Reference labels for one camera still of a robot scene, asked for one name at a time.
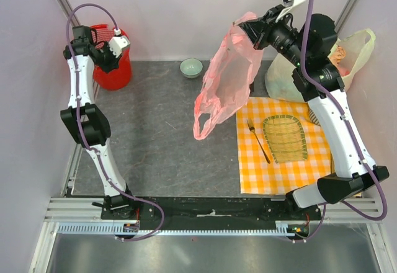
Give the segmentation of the red mesh trash bin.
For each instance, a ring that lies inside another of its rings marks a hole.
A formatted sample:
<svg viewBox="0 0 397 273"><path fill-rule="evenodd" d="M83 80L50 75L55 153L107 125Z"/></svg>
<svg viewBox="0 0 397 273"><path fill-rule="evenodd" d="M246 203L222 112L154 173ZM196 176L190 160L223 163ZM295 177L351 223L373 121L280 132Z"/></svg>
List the red mesh trash bin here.
<svg viewBox="0 0 397 273"><path fill-rule="evenodd" d="M101 48L104 42L109 42L114 36L114 30L107 24L92 25L92 37L96 43L96 48ZM93 77L95 82L103 89L116 91L125 87L132 78L132 67L130 64L130 49L126 49L118 63L118 68L109 73L102 71L95 66Z"/></svg>

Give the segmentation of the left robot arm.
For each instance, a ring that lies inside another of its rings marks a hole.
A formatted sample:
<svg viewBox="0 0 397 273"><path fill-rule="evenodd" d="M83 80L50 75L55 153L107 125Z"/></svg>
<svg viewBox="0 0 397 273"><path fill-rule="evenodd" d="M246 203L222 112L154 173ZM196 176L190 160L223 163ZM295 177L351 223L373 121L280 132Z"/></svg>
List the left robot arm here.
<svg viewBox="0 0 397 273"><path fill-rule="evenodd" d="M73 27L73 39L63 52L71 76L71 94L68 107L60 112L60 117L99 173L104 198L97 206L102 210L103 220L129 220L137 212L132 193L117 169L110 148L110 123L96 105L93 91L95 69L104 73L118 69L129 46L127 36L119 29L105 41L99 40L95 28L80 25Z"/></svg>

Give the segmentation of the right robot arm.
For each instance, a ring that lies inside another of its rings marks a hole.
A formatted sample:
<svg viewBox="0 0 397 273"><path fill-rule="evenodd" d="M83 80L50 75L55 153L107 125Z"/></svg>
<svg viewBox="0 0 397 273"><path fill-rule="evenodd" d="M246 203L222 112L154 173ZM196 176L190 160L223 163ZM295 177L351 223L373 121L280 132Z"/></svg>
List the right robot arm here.
<svg viewBox="0 0 397 273"><path fill-rule="evenodd" d="M282 16L282 9L282 5L273 7L239 27L254 49L271 46L295 67L293 83L318 119L331 149L334 171L286 194L284 212L296 220L308 207L345 202L359 192L379 187L390 174L366 150L350 114L342 76L328 58L337 40L334 21L323 14L311 14L297 30L288 25L291 14Z"/></svg>

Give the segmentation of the pink plastic trash bag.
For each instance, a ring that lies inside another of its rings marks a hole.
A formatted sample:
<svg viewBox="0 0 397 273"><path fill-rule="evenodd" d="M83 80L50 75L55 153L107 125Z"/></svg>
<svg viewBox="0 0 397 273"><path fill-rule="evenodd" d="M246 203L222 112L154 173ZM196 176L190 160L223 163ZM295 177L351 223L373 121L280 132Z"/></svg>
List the pink plastic trash bag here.
<svg viewBox="0 0 397 273"><path fill-rule="evenodd" d="M239 24L256 18L255 13L247 12L234 21L210 60L194 105L196 140L205 139L216 125L229 119L248 101L250 85L257 76L264 51L254 49Z"/></svg>

